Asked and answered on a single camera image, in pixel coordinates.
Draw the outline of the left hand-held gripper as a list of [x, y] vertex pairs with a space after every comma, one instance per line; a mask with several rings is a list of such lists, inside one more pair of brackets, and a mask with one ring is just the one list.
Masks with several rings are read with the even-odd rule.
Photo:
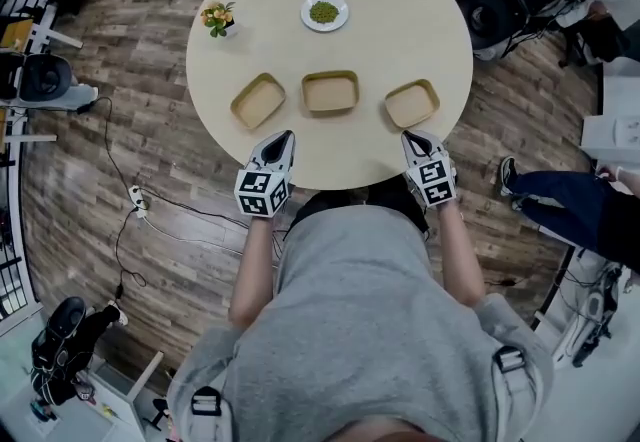
[[290, 196], [295, 135], [284, 130], [257, 144], [238, 171], [234, 196], [239, 210], [251, 217], [273, 218]]

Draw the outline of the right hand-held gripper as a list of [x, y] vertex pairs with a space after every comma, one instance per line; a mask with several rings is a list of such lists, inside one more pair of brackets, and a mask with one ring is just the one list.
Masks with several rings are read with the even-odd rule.
[[427, 207], [456, 199], [456, 170], [448, 151], [435, 135], [424, 131], [402, 132], [407, 161], [406, 175]]

